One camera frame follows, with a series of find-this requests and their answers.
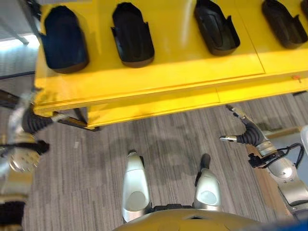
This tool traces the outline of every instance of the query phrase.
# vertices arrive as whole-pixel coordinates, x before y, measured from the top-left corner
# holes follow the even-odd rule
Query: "black strap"
[[[25,203],[11,201],[0,204],[0,226],[1,225],[21,225],[24,216]]]
[[[0,147],[4,148],[27,148],[36,151],[39,155],[47,152],[49,150],[49,144],[45,141],[39,140],[37,143],[13,143],[13,144],[0,144]]]

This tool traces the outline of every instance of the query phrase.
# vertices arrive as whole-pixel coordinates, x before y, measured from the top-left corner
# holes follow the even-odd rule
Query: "black cable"
[[[272,161],[270,161],[269,163],[267,163],[263,167],[259,167],[259,168],[267,168],[267,167],[269,167],[271,164],[273,164],[277,160],[280,160],[281,158],[283,158],[286,155],[288,155],[291,149],[294,149],[294,148],[297,148],[297,147],[300,147],[297,160],[294,163],[295,168],[297,169],[299,164],[300,164],[300,162],[302,161],[302,159],[304,157],[304,153],[305,153],[305,148],[304,148],[304,146],[301,143],[294,143],[294,144],[292,144],[292,145],[290,145],[288,147],[278,149],[277,151],[281,151],[282,152],[283,150],[286,150],[286,152],[285,153],[282,152],[282,155],[279,155],[278,157],[276,157],[275,159],[273,159]]]
[[[13,143],[13,144],[0,144],[0,147],[3,148],[27,148],[37,152],[39,155],[47,152],[49,150],[49,144],[45,141],[39,140],[37,143]]]

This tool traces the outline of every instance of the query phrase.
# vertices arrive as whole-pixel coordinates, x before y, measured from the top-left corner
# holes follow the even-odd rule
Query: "yellow table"
[[[300,0],[281,1],[308,32]],[[119,1],[62,3],[77,15],[85,33],[89,65],[76,73],[50,70],[40,47],[35,85],[43,88],[35,111],[87,107],[88,128],[195,108],[308,90],[308,42],[283,48],[270,30],[260,0],[221,0],[241,45],[231,55],[209,53],[193,16],[196,0],[133,0],[155,49],[143,68],[122,65],[110,27]],[[42,7],[42,22],[53,5]]]

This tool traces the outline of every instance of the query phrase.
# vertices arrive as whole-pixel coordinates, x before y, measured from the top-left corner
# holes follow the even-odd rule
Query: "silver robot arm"
[[[226,107],[244,123],[246,132],[237,136],[221,136],[220,139],[255,146],[261,157],[250,154],[248,161],[250,165],[267,169],[271,177],[277,182],[286,207],[295,217],[308,216],[308,187],[297,175],[297,167],[305,152],[303,145],[295,143],[284,149],[277,150],[260,128],[242,110],[230,105],[226,105]],[[300,147],[300,152],[297,162],[292,163],[284,156],[296,147]]]
[[[35,92],[25,93],[9,118],[7,143],[0,144],[0,231],[22,230],[23,210],[35,168],[49,145],[34,135],[66,116],[42,117],[33,113]]]

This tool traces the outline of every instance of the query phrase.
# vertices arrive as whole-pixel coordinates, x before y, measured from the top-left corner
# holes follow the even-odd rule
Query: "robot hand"
[[[50,124],[66,116],[42,117],[34,114],[31,103],[36,91],[25,93],[9,118],[8,143],[2,144],[0,153],[0,175],[8,170],[8,163],[14,171],[32,171],[37,167],[39,156],[48,151],[44,141],[35,141],[34,135]]]
[[[9,118],[7,144],[0,144],[0,231],[21,230],[24,206],[35,168],[49,144],[34,135],[66,116],[42,117],[34,114],[31,101],[36,92],[21,96]]]
[[[243,144],[251,144],[255,146],[262,156],[274,153],[277,149],[265,137],[260,128],[249,118],[241,109],[226,105],[233,115],[239,118],[245,125],[246,131],[242,135],[237,136],[221,136],[221,141],[237,142]]]
[[[277,182],[279,192],[288,210],[297,218],[308,214],[308,188],[298,178],[297,167],[304,155],[304,147],[295,143],[289,147],[276,149],[265,137],[258,126],[242,110],[230,105],[226,107],[233,112],[245,125],[246,132],[237,136],[221,136],[222,141],[250,144],[257,148],[258,155],[250,154],[249,163],[252,167],[266,168],[270,176]],[[284,158],[293,148],[300,147],[296,163]]]

